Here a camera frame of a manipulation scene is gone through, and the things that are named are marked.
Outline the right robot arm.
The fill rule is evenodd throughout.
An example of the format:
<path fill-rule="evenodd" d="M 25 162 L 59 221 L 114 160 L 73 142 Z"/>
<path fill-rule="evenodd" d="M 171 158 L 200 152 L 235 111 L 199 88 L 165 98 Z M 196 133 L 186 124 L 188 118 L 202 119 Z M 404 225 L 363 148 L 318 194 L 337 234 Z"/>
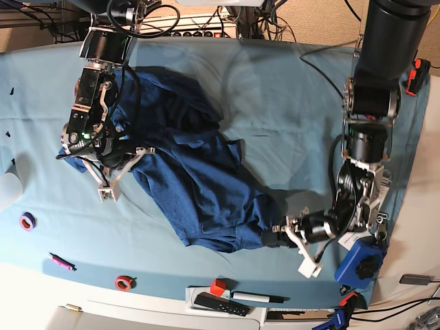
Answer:
<path fill-rule="evenodd" d="M 146 149 L 125 139 L 130 128 L 119 132 L 112 117 L 122 98 L 125 77 L 135 85 L 135 110 L 140 110 L 140 82 L 129 67 L 138 39 L 154 39 L 166 30 L 141 33 L 145 18 L 162 9 L 161 1 L 74 1 L 91 15 L 91 25 L 80 49 L 87 61 L 75 87 L 75 101 L 61 133 L 64 149 L 58 160 L 80 160 L 95 177 L 101 191 L 111 190 L 113 171 L 123 175 L 146 154 Z"/>

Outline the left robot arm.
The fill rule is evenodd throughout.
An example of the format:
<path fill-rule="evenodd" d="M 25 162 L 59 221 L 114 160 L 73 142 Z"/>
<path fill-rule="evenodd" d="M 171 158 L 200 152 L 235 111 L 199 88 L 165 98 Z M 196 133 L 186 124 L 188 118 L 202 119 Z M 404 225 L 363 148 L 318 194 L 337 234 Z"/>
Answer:
<path fill-rule="evenodd" d="M 343 165 L 329 170 L 332 205 L 286 217 L 267 230 L 263 244 L 304 250 L 327 247 L 348 232 L 371 229 L 384 192 L 384 162 L 391 157 L 392 129 L 402 101 L 400 79 L 418 52 L 438 1 L 371 1 L 362 46 L 344 86 L 342 133 L 333 141 Z"/>

